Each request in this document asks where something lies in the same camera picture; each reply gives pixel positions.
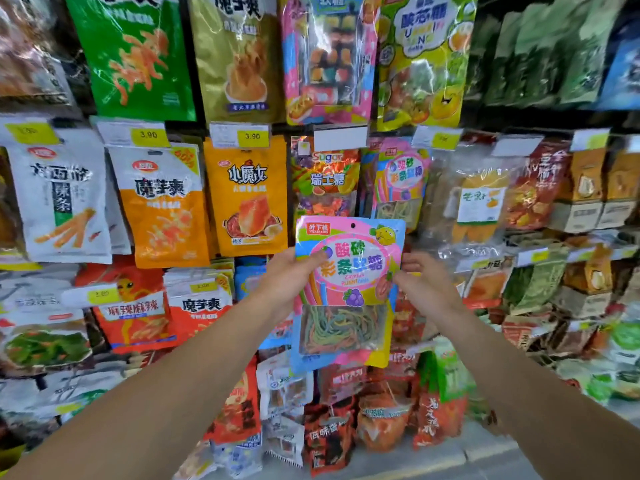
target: purple grape bunch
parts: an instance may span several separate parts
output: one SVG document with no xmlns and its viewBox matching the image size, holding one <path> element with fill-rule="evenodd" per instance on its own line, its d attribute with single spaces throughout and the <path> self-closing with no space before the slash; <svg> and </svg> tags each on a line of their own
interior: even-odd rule
<svg viewBox="0 0 640 480">
<path fill-rule="evenodd" d="M 343 298 L 347 306 L 364 306 L 364 297 L 360 294 L 360 290 L 347 290 Z"/>
</svg>

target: right hand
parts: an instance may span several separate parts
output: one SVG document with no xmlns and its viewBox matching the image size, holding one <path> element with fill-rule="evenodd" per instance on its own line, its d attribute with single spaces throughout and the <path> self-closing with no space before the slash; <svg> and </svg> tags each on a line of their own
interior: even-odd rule
<svg viewBox="0 0 640 480">
<path fill-rule="evenodd" d="M 403 254 L 402 269 L 404 271 L 396 271 L 394 283 L 420 314 L 446 335 L 453 315 L 468 313 L 447 268 L 427 253 L 415 252 Z M 422 275 L 414 276 L 411 272 Z"/>
</svg>

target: white and orange snack bag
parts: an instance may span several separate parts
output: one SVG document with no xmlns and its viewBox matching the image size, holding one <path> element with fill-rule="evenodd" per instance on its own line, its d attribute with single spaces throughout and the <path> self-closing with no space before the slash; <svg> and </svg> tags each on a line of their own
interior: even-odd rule
<svg viewBox="0 0 640 480">
<path fill-rule="evenodd" d="M 204 143 L 222 256 L 275 254 L 287 248 L 287 145 L 220 150 Z"/>
<path fill-rule="evenodd" d="M 141 268 L 209 265 L 198 147 L 109 148 Z"/>
</svg>

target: lemon cartoon character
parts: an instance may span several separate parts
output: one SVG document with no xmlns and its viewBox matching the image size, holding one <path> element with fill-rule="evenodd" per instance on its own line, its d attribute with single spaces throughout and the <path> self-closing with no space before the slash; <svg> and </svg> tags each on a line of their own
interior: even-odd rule
<svg viewBox="0 0 640 480">
<path fill-rule="evenodd" d="M 376 241 L 383 246 L 391 246 L 396 243 L 396 233 L 391 227 L 380 224 L 377 228 L 370 229 L 369 233 L 376 236 Z"/>
</svg>

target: person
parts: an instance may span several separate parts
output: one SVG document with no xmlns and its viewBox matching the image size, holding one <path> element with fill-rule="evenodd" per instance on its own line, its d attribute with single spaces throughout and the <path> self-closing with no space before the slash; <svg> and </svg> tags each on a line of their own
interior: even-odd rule
<svg viewBox="0 0 640 480">
<path fill-rule="evenodd" d="M 258 288 L 206 330 L 63 425 L 7 480 L 170 479 L 217 416 L 261 341 L 326 259 L 276 255 Z M 447 270 L 403 256 L 394 281 L 448 337 L 509 434 L 546 480 L 633 478 L 640 430 L 540 367 L 462 304 Z"/>
</svg>

